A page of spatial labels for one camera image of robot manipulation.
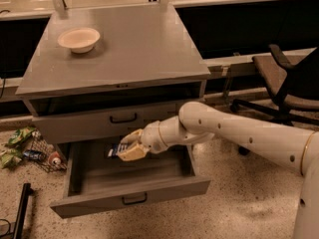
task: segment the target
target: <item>snack bag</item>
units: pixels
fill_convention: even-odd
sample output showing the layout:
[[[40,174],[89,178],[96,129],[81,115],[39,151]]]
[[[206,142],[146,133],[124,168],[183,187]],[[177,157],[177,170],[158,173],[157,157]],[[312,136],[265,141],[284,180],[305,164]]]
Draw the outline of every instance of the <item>snack bag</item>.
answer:
[[[18,149],[8,149],[0,153],[1,168],[13,168],[22,160],[22,153]]]
[[[9,138],[7,146],[14,147],[20,145],[32,135],[34,130],[35,128],[31,126],[26,126],[16,130],[15,133]]]

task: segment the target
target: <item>drawer handle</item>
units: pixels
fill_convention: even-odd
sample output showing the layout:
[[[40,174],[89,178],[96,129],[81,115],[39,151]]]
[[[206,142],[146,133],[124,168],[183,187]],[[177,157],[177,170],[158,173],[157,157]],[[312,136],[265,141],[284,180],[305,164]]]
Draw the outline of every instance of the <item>drawer handle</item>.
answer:
[[[144,199],[139,200],[139,201],[134,201],[134,202],[127,202],[126,198],[123,196],[122,197],[122,203],[124,205],[132,205],[132,204],[138,204],[138,203],[145,203],[148,200],[148,194],[145,192],[144,193]]]
[[[112,116],[110,116],[110,122],[111,123],[127,123],[127,122],[133,122],[137,120],[138,115],[137,113],[134,113],[134,117],[132,119],[123,119],[123,120],[114,120]]]

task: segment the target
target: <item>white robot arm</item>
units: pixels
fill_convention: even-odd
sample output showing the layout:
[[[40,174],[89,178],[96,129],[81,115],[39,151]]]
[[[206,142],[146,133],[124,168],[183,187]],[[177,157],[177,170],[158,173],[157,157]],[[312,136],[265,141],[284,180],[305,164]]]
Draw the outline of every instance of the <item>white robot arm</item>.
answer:
[[[156,121],[123,138],[129,147],[118,154],[124,161],[161,153],[172,145],[205,142],[218,134],[256,154],[305,176],[295,239],[319,235],[319,132],[222,113],[189,102],[176,117]]]

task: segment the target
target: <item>black cable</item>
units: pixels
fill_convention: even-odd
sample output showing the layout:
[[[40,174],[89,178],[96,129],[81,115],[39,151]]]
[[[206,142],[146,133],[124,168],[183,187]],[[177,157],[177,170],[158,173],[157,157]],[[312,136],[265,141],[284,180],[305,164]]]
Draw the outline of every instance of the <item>black cable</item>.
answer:
[[[8,223],[8,230],[7,230],[7,232],[5,232],[4,234],[0,235],[0,238],[1,238],[1,237],[4,237],[4,236],[10,234],[11,223],[10,223],[8,220],[6,220],[6,219],[0,219],[0,221],[4,221],[4,222],[7,222],[7,223]]]

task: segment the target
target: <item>gray cabinet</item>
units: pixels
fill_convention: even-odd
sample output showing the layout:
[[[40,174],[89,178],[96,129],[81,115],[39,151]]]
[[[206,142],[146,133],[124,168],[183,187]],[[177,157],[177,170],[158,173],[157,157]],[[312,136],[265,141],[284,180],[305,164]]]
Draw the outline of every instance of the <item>gray cabinet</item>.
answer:
[[[62,218],[203,194],[185,148],[134,162],[108,159],[113,143],[201,100],[210,76],[171,5],[75,9],[53,14],[17,91],[44,139],[68,157]],[[74,27],[101,34],[94,50],[57,44]]]

